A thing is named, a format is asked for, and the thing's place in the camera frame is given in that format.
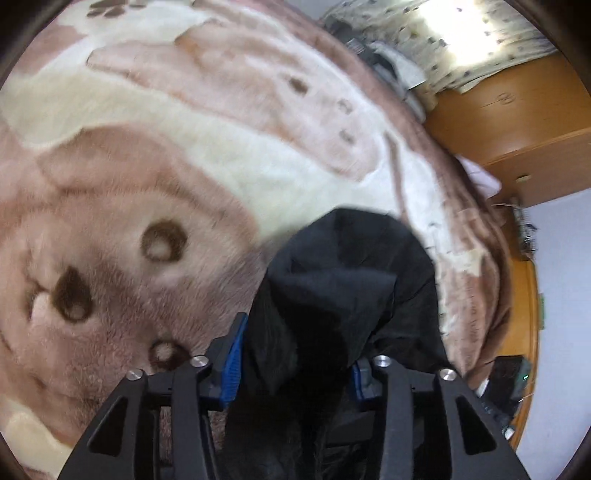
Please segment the black puffer hooded jacket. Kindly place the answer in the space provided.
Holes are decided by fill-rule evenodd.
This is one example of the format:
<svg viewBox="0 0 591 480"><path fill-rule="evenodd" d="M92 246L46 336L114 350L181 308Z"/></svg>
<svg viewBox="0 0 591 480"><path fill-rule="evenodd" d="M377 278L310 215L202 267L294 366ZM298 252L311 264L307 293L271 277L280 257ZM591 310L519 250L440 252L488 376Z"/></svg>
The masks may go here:
<svg viewBox="0 0 591 480"><path fill-rule="evenodd" d="M276 253L256 292L221 477L363 478L372 445L327 441L353 363L377 355L428 373L448 365L435 268L397 219L335 209Z"/></svg>

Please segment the pink white cloth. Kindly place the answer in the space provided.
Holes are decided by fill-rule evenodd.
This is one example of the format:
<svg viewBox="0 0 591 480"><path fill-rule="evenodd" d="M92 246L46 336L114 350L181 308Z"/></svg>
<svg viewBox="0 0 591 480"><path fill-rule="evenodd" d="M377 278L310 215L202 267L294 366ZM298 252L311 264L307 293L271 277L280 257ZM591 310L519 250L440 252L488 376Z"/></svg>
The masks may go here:
<svg viewBox="0 0 591 480"><path fill-rule="evenodd" d="M477 190L485 198L493 198L501 191L501 181L482 166L461 155L458 155L457 159L464 167L464 170Z"/></svg>

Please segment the brown plush dog blanket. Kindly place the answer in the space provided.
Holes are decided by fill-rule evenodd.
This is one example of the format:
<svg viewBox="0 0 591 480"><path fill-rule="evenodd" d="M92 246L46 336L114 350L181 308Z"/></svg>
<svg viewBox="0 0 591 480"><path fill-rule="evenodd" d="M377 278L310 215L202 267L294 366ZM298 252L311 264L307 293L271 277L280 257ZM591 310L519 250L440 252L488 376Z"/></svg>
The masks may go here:
<svg viewBox="0 0 591 480"><path fill-rule="evenodd" d="M461 163L280 1L1 5L1 432L56 478L126 370L196 353L273 253L339 206L435 264L451 363L508 330L508 253Z"/></svg>

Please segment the wooden wardrobe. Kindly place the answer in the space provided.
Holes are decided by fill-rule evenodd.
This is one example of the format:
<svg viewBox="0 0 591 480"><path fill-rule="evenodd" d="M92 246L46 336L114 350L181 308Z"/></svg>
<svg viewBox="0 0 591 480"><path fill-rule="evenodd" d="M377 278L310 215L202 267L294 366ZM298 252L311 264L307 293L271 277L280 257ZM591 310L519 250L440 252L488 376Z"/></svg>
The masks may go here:
<svg viewBox="0 0 591 480"><path fill-rule="evenodd" d="M590 186L590 94L560 53L442 92L426 128L496 177L500 202L529 207Z"/></svg>

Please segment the black box with papers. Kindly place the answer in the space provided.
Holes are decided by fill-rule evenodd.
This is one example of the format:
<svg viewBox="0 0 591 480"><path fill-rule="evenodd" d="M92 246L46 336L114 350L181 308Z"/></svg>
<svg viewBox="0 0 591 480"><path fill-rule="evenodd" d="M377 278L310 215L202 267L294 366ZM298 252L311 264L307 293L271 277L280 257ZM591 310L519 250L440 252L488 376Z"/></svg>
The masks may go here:
<svg viewBox="0 0 591 480"><path fill-rule="evenodd" d="M329 16L324 28L352 50L396 95L404 101L421 123L427 119L426 108L416 89L426 85L427 76L412 60L383 42L363 41L349 23Z"/></svg>

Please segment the heart pattern cream curtain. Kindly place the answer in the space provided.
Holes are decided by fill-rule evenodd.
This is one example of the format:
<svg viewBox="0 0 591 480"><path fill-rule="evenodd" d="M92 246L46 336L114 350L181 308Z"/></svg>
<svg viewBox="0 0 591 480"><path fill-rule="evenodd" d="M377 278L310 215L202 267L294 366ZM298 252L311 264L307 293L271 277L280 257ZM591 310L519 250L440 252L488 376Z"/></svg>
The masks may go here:
<svg viewBox="0 0 591 480"><path fill-rule="evenodd" d="M465 93L481 81L557 51L505 1L342 1L325 12L368 43L383 42L417 64L422 88Z"/></svg>

